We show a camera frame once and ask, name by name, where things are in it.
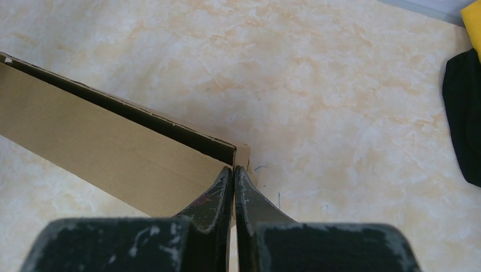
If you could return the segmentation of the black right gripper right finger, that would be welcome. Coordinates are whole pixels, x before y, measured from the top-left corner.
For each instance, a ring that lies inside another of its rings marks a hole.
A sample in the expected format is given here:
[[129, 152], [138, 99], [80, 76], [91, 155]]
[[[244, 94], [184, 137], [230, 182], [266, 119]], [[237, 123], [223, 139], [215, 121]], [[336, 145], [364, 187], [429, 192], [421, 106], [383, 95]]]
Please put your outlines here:
[[408, 240], [377, 223], [300, 223], [233, 174], [240, 271], [420, 271]]

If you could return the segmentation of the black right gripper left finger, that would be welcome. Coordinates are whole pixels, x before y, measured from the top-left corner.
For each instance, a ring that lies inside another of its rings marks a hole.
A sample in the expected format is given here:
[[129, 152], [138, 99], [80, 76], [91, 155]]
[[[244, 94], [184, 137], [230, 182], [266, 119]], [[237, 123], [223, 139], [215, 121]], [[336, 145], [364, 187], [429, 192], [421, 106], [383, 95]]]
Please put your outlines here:
[[64, 218], [38, 235], [21, 271], [228, 271], [233, 173], [170, 218]]

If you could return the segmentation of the brown cardboard box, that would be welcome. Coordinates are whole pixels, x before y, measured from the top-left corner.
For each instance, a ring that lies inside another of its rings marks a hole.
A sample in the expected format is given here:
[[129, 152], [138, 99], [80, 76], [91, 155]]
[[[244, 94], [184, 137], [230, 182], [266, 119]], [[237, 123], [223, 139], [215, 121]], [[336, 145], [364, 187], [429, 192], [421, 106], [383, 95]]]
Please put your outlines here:
[[206, 201], [250, 148], [1, 54], [1, 135], [153, 217]]

